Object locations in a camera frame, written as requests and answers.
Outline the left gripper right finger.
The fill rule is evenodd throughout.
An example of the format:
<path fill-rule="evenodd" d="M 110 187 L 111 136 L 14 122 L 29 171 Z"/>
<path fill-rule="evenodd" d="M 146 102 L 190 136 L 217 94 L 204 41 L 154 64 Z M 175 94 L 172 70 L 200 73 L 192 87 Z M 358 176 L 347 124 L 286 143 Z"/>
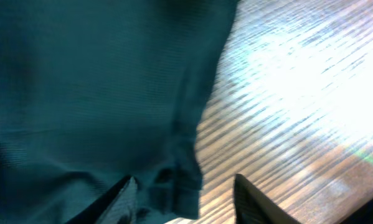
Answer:
<path fill-rule="evenodd" d="M 236 224 L 300 224 L 242 174 L 235 175 L 233 196 Z"/>

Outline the black polo shirt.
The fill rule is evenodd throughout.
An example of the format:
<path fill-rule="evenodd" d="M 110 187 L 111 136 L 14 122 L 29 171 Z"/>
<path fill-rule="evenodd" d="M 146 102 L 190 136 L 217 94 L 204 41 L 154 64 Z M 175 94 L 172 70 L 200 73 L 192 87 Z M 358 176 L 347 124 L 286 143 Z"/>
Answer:
<path fill-rule="evenodd" d="M 66 223 L 126 176 L 199 217 L 197 127 L 234 0 L 0 0 L 0 223 Z"/>

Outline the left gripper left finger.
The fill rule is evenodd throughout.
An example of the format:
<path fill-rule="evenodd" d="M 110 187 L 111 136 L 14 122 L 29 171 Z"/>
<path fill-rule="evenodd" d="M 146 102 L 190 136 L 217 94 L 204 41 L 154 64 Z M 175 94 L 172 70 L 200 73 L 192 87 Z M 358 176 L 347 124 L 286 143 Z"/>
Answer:
<path fill-rule="evenodd" d="M 126 176 L 66 224 L 133 224 L 136 223 L 134 177 Z"/>

